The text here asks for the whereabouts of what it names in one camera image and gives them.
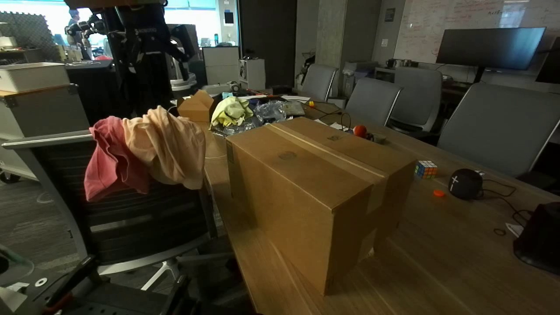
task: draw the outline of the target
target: office chair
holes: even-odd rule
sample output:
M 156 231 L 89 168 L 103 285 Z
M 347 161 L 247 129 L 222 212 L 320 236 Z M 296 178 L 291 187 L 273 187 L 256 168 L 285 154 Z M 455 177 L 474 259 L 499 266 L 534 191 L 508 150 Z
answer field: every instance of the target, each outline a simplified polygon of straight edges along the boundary
M 520 177 L 560 121 L 560 94 L 474 84 L 445 124 L 439 147 Z
M 298 94 L 310 96 L 315 101 L 326 101 L 333 89 L 334 77 L 336 68 L 312 65 Z
M 385 126 L 399 94 L 401 89 L 392 82 L 362 77 L 355 82 L 347 112 L 354 122 Z
M 86 268 L 77 271 L 79 278 L 95 275 L 91 266 L 100 275 L 112 275 L 163 262 L 142 290 L 151 289 L 165 271 L 170 271 L 180 287 L 184 262 L 203 264 L 233 257 L 231 252 L 184 255 L 217 236 L 210 199 L 203 189 L 187 191 L 152 180 L 145 196 L 119 191 L 86 203 L 82 182 L 95 150 L 88 131 L 30 136 L 4 147 L 14 149 L 28 163 L 61 210 L 77 252 L 84 257 Z
M 413 136 L 431 133 L 439 114 L 441 82 L 438 70 L 397 68 L 396 84 L 403 91 L 390 112 L 390 126 Z

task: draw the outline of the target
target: floor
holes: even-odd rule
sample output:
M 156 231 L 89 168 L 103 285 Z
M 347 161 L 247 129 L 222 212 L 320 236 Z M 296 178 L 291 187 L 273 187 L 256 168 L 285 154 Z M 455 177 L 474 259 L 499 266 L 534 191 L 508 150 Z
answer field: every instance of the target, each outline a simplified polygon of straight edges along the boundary
M 19 180 L 16 184 L 0 182 L 2 247 L 35 262 L 33 273 L 25 278 L 65 273 L 79 262 L 56 205 L 46 196 L 42 185 L 32 180 Z M 193 285 L 194 289 L 189 289 L 189 296 L 200 297 L 201 289 L 205 289 L 207 299 L 212 299 L 214 304 L 242 310 L 242 313 L 254 313 L 242 275 L 236 271 L 236 262 L 228 261 L 222 264 L 212 266 L 212 271 L 196 269 L 200 282 Z M 110 278 L 114 283 L 142 287 L 156 268 L 121 273 Z M 170 283 L 170 278 L 165 278 L 158 283 L 156 292 L 168 292 Z

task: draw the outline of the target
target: desk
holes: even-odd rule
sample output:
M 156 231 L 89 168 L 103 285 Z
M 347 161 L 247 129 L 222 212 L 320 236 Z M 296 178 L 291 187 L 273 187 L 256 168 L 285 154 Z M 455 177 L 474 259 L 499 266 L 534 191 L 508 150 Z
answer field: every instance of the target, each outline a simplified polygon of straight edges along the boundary
M 399 231 L 338 282 L 333 296 L 320 296 L 263 231 L 247 224 L 243 206 L 229 198 L 224 138 L 208 135 L 207 177 L 259 313 L 560 311 L 560 276 L 523 264 L 511 250 L 513 236 L 494 233 L 511 222 L 504 201 L 432 198 L 453 170 L 476 164 L 387 128 L 369 131 L 387 138 L 387 145 L 432 159 L 441 175 L 413 182 Z M 487 175 L 518 187 L 509 199 L 520 210 L 558 199 L 509 177 Z

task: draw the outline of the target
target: black office chair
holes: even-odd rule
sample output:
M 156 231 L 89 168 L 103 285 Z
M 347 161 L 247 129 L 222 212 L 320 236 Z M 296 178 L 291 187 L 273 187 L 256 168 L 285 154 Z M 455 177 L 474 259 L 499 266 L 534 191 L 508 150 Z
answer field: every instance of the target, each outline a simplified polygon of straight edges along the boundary
M 105 297 L 109 297 L 112 303 L 121 303 L 121 308 L 130 304 L 124 301 L 135 301 L 133 306 L 154 313 L 166 303 L 165 296 L 116 287 L 103 282 L 100 275 L 165 262 L 142 289 L 147 290 L 168 269 L 173 275 L 175 290 L 184 290 L 187 282 L 180 271 L 182 264 L 233 257 L 231 252 L 196 255 L 198 247 L 217 236 L 212 203 L 205 191 L 151 182 L 151 192 L 145 196 L 121 191 L 88 203 L 82 182 L 95 150 L 88 131 L 32 136 L 7 142 L 4 147 L 14 149 L 33 170 L 67 219 L 68 233 L 84 257 L 84 262 L 65 280 L 65 289 L 58 289 L 54 299 L 49 297 L 49 306 L 60 303 L 65 290 L 89 278 L 95 290 L 86 294 L 88 299 L 79 299 L 81 308 L 91 310 L 93 304 L 102 304 L 96 310 L 107 311 Z

